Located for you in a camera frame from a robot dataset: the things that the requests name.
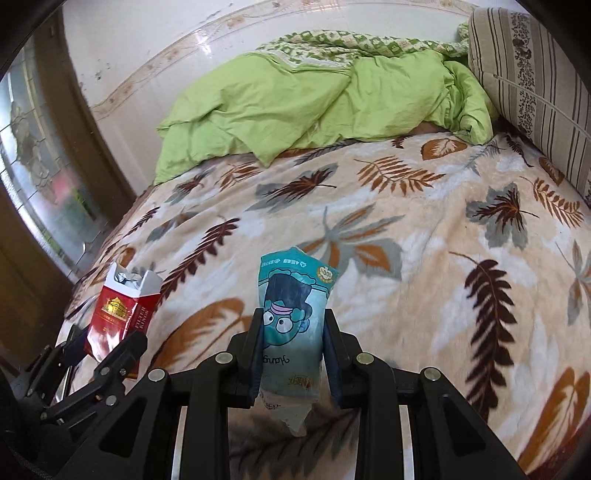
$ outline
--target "teal tissue package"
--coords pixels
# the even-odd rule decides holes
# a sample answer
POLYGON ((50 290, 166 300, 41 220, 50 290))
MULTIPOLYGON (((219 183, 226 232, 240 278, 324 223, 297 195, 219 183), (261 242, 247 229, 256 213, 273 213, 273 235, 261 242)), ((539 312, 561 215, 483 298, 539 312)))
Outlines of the teal tissue package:
POLYGON ((338 275, 296 247, 261 257, 261 397, 294 433, 320 397, 324 308, 338 275))

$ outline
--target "gold building emblem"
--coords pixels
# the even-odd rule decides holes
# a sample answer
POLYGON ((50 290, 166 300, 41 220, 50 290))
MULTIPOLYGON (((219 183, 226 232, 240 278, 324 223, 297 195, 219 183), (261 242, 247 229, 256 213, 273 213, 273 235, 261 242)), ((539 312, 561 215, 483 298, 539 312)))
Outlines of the gold building emblem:
POLYGON ((123 305, 123 302, 118 297, 107 301, 103 307, 103 310, 117 318, 120 318, 121 320, 127 319, 127 307, 123 305))

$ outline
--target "blanket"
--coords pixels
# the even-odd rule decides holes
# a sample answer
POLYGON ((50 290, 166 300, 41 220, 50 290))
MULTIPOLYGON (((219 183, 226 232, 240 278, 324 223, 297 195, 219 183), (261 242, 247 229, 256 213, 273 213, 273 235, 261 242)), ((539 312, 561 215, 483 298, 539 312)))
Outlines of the blanket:
POLYGON ((252 152, 264 165, 283 151, 407 134, 422 121, 483 144, 496 116, 459 43, 335 31, 280 38, 221 65, 187 88, 158 127, 155 183, 198 163, 252 152))
MULTIPOLYGON (((297 245, 340 271, 328 307, 364 351, 441 369, 531 479, 552 478, 590 423, 591 229, 580 200, 504 133, 483 146, 449 132, 343 142, 266 169, 229 156, 153 188, 70 311, 100 291, 113 260, 158 272, 139 374, 179 372, 248 328, 260 257, 297 245)), ((89 321, 87 305, 72 322, 89 321)), ((83 361, 74 388, 95 365, 83 361)), ((353 478, 359 413, 334 407, 326 382, 321 392, 304 437, 260 399, 231 410, 232 478, 353 478)), ((412 478, 409 439, 405 430, 412 478)))

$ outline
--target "red cigarette box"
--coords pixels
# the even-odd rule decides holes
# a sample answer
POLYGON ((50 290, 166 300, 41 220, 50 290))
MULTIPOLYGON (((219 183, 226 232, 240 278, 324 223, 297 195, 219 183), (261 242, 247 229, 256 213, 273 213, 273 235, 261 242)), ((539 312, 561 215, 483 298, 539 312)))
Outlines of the red cigarette box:
MULTIPOLYGON (((138 288, 118 282, 116 278, 121 273, 127 277, 130 275, 124 267, 114 262, 90 320, 85 350, 98 362, 102 362, 129 332, 139 330, 146 333, 160 299, 162 278, 156 273, 148 270, 138 288)), ((127 376, 137 378, 138 366, 127 376)))

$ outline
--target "leaf-patterned blanket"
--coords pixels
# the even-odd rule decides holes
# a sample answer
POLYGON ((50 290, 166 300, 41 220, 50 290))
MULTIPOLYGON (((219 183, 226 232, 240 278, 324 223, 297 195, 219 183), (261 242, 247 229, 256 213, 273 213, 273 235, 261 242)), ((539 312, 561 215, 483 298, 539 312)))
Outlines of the leaf-patterned blanket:
MULTIPOLYGON (((549 478, 590 422, 588 218, 563 175, 505 133, 477 147, 449 133, 347 141, 266 170, 225 157, 149 192, 70 311, 113 260, 155 270, 165 281, 139 372, 178 372, 248 328, 261 255, 298 245, 340 271, 328 306, 343 331, 391 365, 440 368, 530 477, 549 478)), ((75 388, 94 366, 84 360, 75 388)), ((322 390, 304 437, 259 401, 231 411, 233 478, 350 477, 358 412, 322 390)))

